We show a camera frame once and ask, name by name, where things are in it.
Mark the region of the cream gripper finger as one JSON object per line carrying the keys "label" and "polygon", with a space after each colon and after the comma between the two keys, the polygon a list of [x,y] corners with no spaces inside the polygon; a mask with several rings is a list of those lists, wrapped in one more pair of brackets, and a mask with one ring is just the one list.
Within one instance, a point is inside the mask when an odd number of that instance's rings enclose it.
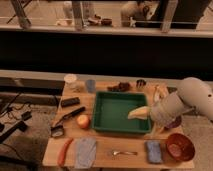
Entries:
{"label": "cream gripper finger", "polygon": [[129,112],[129,119],[146,119],[149,116],[150,108],[148,106],[139,107]]}

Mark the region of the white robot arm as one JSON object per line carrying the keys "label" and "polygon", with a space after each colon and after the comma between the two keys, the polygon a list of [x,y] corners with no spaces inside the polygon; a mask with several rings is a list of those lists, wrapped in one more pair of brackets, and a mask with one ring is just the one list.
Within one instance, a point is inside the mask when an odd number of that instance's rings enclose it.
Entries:
{"label": "white robot arm", "polygon": [[204,81],[188,77],[180,81],[175,92],[128,113],[129,119],[150,117],[156,124],[167,126],[188,110],[195,110],[213,121],[213,89]]}

